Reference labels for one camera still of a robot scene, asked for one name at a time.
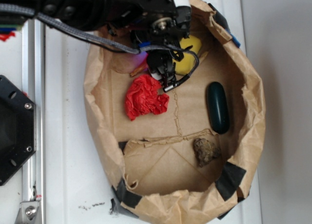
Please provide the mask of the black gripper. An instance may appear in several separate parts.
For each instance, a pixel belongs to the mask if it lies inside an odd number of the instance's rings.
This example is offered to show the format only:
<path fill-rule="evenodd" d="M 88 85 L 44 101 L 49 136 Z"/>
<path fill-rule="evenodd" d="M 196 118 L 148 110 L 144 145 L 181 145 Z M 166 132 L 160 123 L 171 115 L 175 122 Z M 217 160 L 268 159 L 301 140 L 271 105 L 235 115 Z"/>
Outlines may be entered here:
<path fill-rule="evenodd" d="M 183 60 L 180 41 L 190 34 L 192 9 L 189 0 L 108 0 L 107 28 L 112 36 L 129 29 L 135 48 L 147 48 L 147 64 L 163 86 L 179 86 L 176 63 Z"/>

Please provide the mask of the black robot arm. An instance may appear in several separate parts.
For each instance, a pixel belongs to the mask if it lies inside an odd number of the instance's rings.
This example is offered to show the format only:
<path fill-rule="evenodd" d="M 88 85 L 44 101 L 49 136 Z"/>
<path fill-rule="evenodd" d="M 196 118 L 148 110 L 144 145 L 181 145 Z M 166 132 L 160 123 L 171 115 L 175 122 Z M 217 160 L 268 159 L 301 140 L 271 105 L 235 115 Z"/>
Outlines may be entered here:
<path fill-rule="evenodd" d="M 151 74 L 165 91 L 183 84 L 176 62 L 191 24 L 189 0 L 0 0 L 0 38 L 6 40 L 29 19 L 115 53 L 148 54 Z"/>

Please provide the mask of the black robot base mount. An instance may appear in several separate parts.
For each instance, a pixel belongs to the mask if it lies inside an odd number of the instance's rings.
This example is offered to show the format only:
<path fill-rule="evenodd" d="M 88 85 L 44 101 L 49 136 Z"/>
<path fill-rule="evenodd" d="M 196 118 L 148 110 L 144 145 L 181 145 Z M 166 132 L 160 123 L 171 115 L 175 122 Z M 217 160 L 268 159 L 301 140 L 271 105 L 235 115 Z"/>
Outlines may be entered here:
<path fill-rule="evenodd" d="M 35 152 L 35 104 L 0 76 L 0 184 L 5 185 Z"/>

